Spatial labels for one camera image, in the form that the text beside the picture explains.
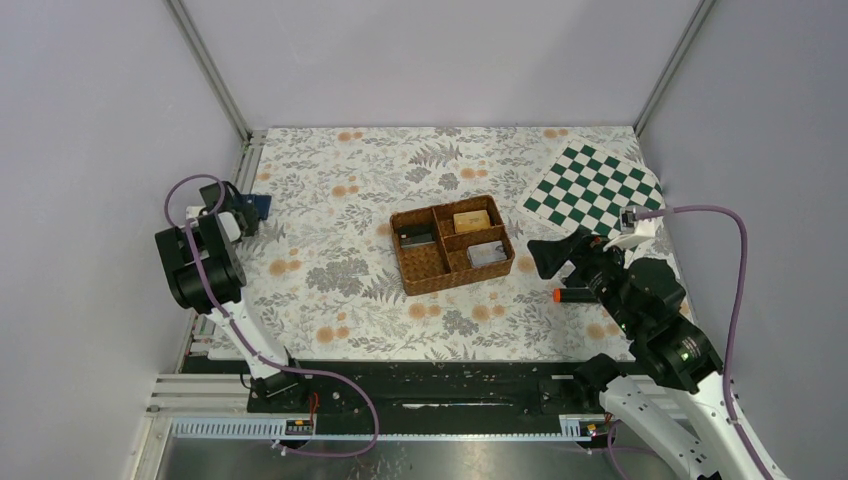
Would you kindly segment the blue leather card holder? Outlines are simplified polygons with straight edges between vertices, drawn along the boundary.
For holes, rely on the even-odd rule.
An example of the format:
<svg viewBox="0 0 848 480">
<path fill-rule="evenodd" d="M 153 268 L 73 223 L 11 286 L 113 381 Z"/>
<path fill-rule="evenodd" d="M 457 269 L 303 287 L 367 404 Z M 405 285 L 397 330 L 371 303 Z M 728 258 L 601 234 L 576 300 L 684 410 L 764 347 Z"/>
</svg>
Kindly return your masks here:
<svg viewBox="0 0 848 480">
<path fill-rule="evenodd" d="M 268 194 L 248 194 L 246 201 L 251 204 L 257 211 L 257 217 L 260 221 L 267 221 L 271 211 L 273 197 Z"/>
</svg>

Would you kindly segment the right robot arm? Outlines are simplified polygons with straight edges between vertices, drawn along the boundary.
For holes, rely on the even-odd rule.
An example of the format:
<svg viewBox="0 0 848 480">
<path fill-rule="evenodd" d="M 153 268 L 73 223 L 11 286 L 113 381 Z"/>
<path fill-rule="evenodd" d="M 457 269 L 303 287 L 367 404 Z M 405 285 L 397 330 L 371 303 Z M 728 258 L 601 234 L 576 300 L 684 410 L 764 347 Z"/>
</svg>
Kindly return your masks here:
<svg viewBox="0 0 848 480">
<path fill-rule="evenodd" d="M 527 248 L 543 279 L 566 264 L 629 341 L 629 352 L 688 419 L 686 430 L 623 373 L 598 354 L 574 374 L 575 402 L 603 409 L 627 425 L 683 479 L 783 479 L 725 389 L 728 368 L 708 337 L 680 312 L 686 292 L 661 259 L 626 262 L 604 237 L 579 228 L 559 241 L 531 240 Z"/>
</svg>

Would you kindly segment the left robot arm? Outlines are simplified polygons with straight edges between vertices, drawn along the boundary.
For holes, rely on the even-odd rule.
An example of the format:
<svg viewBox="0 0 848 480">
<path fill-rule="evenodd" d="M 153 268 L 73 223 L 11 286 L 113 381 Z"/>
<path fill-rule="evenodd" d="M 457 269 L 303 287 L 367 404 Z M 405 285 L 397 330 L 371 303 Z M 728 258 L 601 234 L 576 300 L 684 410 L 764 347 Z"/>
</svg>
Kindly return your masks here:
<svg viewBox="0 0 848 480">
<path fill-rule="evenodd" d="M 204 205 L 178 224 L 170 215 L 171 199 L 199 179 L 210 181 L 201 189 Z M 169 227 L 154 239 L 176 303 L 211 320 L 230 339 L 249 368 L 253 399 L 281 411 L 315 406 L 307 375 L 253 316 L 243 293 L 247 279 L 233 242 L 253 234 L 255 222 L 245 219 L 248 204 L 241 193 L 213 175 L 195 174 L 169 190 L 163 210 Z"/>
</svg>

